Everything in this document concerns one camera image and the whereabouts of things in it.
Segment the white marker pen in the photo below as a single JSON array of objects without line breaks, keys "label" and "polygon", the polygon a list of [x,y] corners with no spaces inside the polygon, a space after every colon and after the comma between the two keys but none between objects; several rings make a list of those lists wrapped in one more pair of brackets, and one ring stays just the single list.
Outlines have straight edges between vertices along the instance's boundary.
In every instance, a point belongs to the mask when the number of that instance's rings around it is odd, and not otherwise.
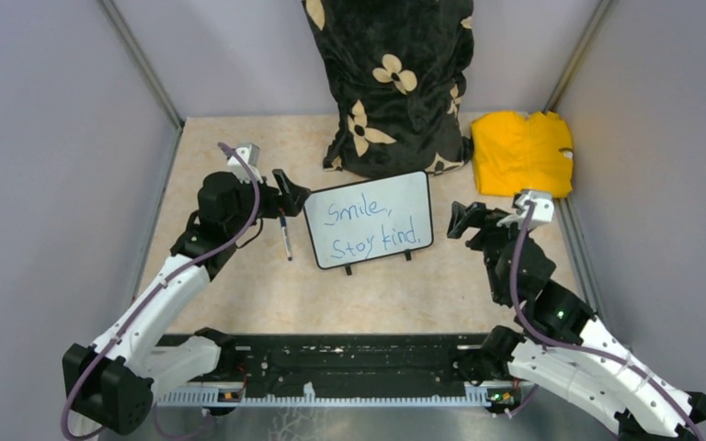
[{"label": "white marker pen", "polygon": [[282,234],[282,239],[283,239],[283,243],[284,243],[284,248],[285,248],[287,260],[290,262],[293,260],[293,252],[291,249],[290,236],[289,236],[289,231],[288,231],[288,223],[287,223],[287,232],[284,233],[281,230],[281,234]]}]

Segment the small whiteboard black frame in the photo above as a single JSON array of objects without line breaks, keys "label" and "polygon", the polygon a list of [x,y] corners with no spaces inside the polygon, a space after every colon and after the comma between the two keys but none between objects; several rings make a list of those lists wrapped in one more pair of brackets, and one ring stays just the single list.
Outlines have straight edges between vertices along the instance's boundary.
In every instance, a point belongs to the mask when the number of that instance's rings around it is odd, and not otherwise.
[{"label": "small whiteboard black frame", "polygon": [[435,239],[425,171],[313,192],[303,207],[318,268],[329,270],[432,246]]}]

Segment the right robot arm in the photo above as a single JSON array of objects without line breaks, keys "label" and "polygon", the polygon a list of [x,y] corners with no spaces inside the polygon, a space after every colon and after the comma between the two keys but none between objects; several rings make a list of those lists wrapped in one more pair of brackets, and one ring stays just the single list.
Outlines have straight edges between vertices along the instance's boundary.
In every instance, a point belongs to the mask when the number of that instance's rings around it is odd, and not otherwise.
[{"label": "right robot arm", "polygon": [[447,235],[475,235],[492,299],[512,309],[516,327],[497,326],[453,363],[466,383],[524,381],[584,411],[619,440],[700,440],[706,394],[685,391],[620,343],[598,313],[552,279],[554,262],[531,238],[553,213],[549,197],[519,195],[512,212],[482,203],[451,206]]}]

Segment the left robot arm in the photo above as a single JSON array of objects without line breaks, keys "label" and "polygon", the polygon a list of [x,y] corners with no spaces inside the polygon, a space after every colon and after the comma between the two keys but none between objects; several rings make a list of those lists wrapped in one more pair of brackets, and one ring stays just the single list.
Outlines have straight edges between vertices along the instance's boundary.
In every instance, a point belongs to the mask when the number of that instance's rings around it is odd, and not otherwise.
[{"label": "left robot arm", "polygon": [[198,207],[142,295],[90,345],[71,345],[63,354],[66,401],[63,437],[75,440],[68,419],[78,413],[119,435],[139,428],[171,390],[195,377],[231,378],[239,367],[233,338],[205,328],[163,353],[155,352],[167,327],[200,294],[237,251],[239,238],[257,221],[296,217],[312,194],[283,170],[240,178],[232,172],[207,175]]}]

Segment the folded yellow garment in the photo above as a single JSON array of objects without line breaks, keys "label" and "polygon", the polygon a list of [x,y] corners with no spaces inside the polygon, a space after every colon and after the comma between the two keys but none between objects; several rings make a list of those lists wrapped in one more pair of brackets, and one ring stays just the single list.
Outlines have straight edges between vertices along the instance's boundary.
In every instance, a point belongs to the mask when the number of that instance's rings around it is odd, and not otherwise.
[{"label": "folded yellow garment", "polygon": [[471,123],[471,135],[478,193],[512,197],[534,189],[566,198],[573,191],[573,137],[558,114],[492,112]]}]

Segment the black floral blanket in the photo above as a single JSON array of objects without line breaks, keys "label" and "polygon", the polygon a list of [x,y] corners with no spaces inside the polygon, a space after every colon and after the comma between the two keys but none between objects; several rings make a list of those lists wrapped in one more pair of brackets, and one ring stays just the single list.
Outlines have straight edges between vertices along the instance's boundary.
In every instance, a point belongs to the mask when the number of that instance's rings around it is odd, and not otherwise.
[{"label": "black floral blanket", "polygon": [[339,117],[322,161],[367,178],[469,163],[459,120],[474,55],[472,1],[304,1]]}]

